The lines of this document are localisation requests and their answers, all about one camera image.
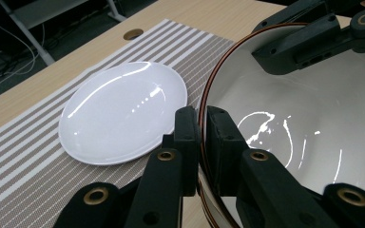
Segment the striped placemat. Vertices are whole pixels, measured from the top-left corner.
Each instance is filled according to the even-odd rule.
[[[0,128],[0,226],[51,227],[70,198],[95,181],[123,187],[140,177],[148,155],[119,165],[94,166],[70,157],[57,127],[62,109],[89,77],[121,63],[151,61],[182,75],[195,105],[207,77],[233,45],[216,35],[163,20],[84,71],[39,104]]]

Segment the white plate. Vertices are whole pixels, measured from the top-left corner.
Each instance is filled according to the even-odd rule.
[[[89,164],[128,162],[158,146],[186,105],[183,79],[171,67],[138,62],[108,69],[67,102],[59,139],[74,159]]]
[[[233,47],[210,76],[201,112],[203,103],[228,111],[249,146],[274,153],[303,186],[322,193],[346,182],[365,190],[365,54],[347,51],[269,75],[251,53],[293,29],[266,30]]]

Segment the table surface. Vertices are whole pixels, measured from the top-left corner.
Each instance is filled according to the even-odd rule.
[[[68,56],[0,96],[0,126],[6,124],[49,94],[94,66],[128,42],[132,29],[148,30],[163,19],[238,41],[262,19],[283,9],[254,0],[158,0]],[[185,198],[183,227],[209,226],[198,197]]]

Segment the large bowl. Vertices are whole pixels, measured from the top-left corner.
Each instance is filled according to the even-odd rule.
[[[283,76],[266,73],[251,55],[300,28],[270,27],[226,52],[202,94],[202,132],[206,107],[220,107],[250,147],[274,153],[301,185],[318,193],[336,182],[365,190],[365,54],[347,51]],[[205,164],[206,153],[202,151]],[[209,220],[240,225],[235,198],[211,196],[209,170],[203,169],[202,201]]]

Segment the white cable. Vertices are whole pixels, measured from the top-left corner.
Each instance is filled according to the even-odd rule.
[[[26,74],[26,73],[29,73],[32,71],[32,69],[34,68],[34,65],[35,65],[35,60],[36,58],[38,57],[39,54],[35,55],[34,52],[32,51],[31,47],[28,46],[25,42],[23,42],[19,37],[15,36],[13,33],[11,33],[10,31],[2,28],[0,26],[0,29],[3,30],[4,32],[8,33],[9,35],[13,36],[15,39],[17,39],[18,41],[20,41],[24,46],[26,46],[28,48],[28,50],[30,51],[31,55],[32,55],[32,60],[30,62],[28,62],[27,64],[25,64],[24,66],[20,67],[18,70],[14,71],[14,72],[6,72],[4,73],[3,75],[6,75],[6,74],[10,74],[10,76],[6,77],[5,79],[3,79],[1,82],[0,82],[0,85],[5,82],[8,78],[10,78],[11,76],[13,75],[16,75],[16,74]],[[46,33],[45,33],[45,27],[44,27],[44,24],[43,24],[43,41],[42,43],[44,44],[44,40],[45,40],[45,36],[46,36]],[[26,66],[28,65],[31,65],[30,69],[27,70],[26,72],[21,72],[19,73],[20,70],[24,69]]]

